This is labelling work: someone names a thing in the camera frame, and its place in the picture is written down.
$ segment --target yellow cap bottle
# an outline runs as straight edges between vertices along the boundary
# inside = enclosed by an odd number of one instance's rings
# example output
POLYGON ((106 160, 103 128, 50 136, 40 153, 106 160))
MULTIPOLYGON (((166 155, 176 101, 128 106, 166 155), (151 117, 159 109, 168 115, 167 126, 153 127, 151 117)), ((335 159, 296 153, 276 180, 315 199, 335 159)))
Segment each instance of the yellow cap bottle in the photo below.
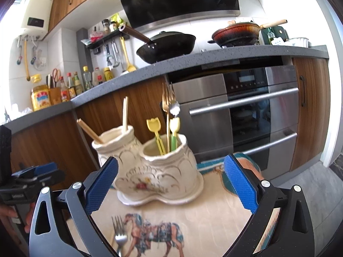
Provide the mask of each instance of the yellow cap bottle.
POLYGON ((104 68, 104 74, 105 74, 105 80, 111 80, 114 78, 113 73, 111 72, 111 70, 109 69, 109 67, 104 68))

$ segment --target horse illustration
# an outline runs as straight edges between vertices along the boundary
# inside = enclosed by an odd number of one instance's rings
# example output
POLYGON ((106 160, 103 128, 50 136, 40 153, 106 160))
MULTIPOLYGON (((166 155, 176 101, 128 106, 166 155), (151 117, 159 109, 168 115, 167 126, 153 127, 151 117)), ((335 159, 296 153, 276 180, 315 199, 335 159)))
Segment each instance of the horse illustration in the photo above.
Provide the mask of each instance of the horse illustration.
POLYGON ((124 224, 132 222, 132 243, 129 251, 124 257, 129 257, 133 248, 136 247, 140 257, 146 250, 151 249, 151 242, 166 243, 167 251, 163 257, 167 257, 171 247, 179 250, 180 257, 184 257, 183 246, 184 237, 180 227, 176 223, 162 222, 159 225, 151 225, 147 220, 143 220, 139 214, 126 214, 124 224))

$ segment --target pan handle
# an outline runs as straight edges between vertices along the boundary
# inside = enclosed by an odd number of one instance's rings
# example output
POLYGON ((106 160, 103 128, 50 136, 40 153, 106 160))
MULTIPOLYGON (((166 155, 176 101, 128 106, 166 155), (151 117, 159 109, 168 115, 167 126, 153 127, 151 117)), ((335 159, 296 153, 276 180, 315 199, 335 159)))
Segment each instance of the pan handle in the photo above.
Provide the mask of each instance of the pan handle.
POLYGON ((139 39, 145 43, 151 43, 151 39, 146 37, 145 35, 141 34, 140 32, 136 31, 135 29, 131 28, 130 26, 127 26, 125 24, 121 24, 119 26, 119 31, 128 34, 130 36, 135 37, 136 39, 139 39))
POLYGON ((270 28, 270 27, 274 27, 274 26, 277 26, 277 25, 285 24, 285 23, 288 23, 287 19, 282 19, 282 20, 278 20, 278 21, 275 21, 275 22, 262 24, 260 26, 260 28, 261 29, 262 28, 270 28))

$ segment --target yellow gas hose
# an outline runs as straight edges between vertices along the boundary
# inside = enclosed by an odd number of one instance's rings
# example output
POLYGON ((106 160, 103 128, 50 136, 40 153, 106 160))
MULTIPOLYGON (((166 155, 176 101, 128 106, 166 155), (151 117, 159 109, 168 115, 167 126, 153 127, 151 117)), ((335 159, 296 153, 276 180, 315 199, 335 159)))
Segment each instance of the yellow gas hose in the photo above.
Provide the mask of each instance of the yellow gas hose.
POLYGON ((26 46, 27 46, 27 38, 25 38, 25 41, 24 41, 24 62, 25 62, 25 69, 26 69, 26 80, 30 81, 31 77, 29 74, 29 67, 27 66, 26 46))

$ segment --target stainless steel oven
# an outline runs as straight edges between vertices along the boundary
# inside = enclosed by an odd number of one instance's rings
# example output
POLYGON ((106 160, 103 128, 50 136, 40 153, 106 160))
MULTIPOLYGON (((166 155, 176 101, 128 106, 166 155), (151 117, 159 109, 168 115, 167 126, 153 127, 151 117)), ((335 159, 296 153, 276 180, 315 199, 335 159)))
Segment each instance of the stainless steel oven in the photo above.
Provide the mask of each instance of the stainless steel oven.
POLYGON ((298 123, 293 66, 240 70, 173 84, 181 130, 198 162, 244 152, 265 178, 289 171, 298 123))

